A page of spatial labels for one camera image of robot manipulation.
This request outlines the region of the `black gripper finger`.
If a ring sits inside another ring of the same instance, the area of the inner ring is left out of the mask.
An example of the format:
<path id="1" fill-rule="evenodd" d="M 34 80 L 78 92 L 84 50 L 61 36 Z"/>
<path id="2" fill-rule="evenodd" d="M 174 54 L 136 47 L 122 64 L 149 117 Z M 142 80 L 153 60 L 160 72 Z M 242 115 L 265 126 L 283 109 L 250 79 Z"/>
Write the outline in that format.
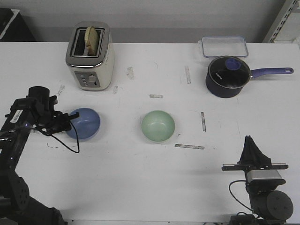
<path id="1" fill-rule="evenodd" d="M 252 139 L 252 137 L 248 136 L 249 142 L 249 152 L 251 155 L 251 160 L 253 162 L 269 162 L 270 158 L 264 155 L 261 150 L 257 147 L 256 143 Z"/>
<path id="2" fill-rule="evenodd" d="M 68 116 L 69 118 L 78 118 L 79 117 L 79 112 L 75 112 L 74 114 L 70 114 L 69 116 Z"/>
<path id="3" fill-rule="evenodd" d="M 247 162 L 250 159 L 249 156 L 249 136 L 245 136 L 245 142 L 243 146 L 243 151 L 240 157 L 241 162 Z"/>

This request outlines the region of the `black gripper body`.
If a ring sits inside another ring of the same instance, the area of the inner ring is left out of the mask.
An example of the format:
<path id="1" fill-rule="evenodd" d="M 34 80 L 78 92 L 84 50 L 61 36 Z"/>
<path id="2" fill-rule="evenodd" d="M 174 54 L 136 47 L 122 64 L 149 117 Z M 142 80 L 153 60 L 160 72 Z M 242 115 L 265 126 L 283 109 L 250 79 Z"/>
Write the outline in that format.
<path id="1" fill-rule="evenodd" d="M 252 170 L 285 170 L 288 168 L 289 165 L 287 163 L 273 163 L 271 158 L 254 161 L 240 160 L 237 163 L 222 165 L 223 172 L 243 171 L 245 173 Z"/>
<path id="2" fill-rule="evenodd" d="M 53 135 L 63 131 L 69 131 L 72 129 L 69 114 L 54 111 L 48 122 L 45 124 L 37 124 L 35 129 L 44 135 Z"/>

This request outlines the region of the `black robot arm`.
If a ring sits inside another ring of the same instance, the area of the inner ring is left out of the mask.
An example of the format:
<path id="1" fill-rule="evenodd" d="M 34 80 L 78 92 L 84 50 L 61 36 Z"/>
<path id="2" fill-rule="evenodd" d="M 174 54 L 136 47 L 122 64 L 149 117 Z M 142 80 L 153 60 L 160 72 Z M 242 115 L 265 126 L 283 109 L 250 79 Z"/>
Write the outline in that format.
<path id="1" fill-rule="evenodd" d="M 245 137 L 240 160 L 224 164 L 223 171 L 243 171 L 245 189 L 250 200 L 250 214 L 238 212 L 230 217 L 230 225 L 283 225 L 293 214 L 290 197 L 276 190 L 286 183 L 279 170 L 287 169 L 286 163 L 272 163 L 257 147 L 251 136 Z"/>
<path id="2" fill-rule="evenodd" d="M 45 136 L 69 131 L 79 117 L 54 109 L 57 96 L 46 87 L 29 88 L 25 98 L 14 101 L 0 130 L 0 217 L 19 225 L 66 225 L 60 211 L 30 196 L 29 187 L 15 169 L 32 130 Z"/>

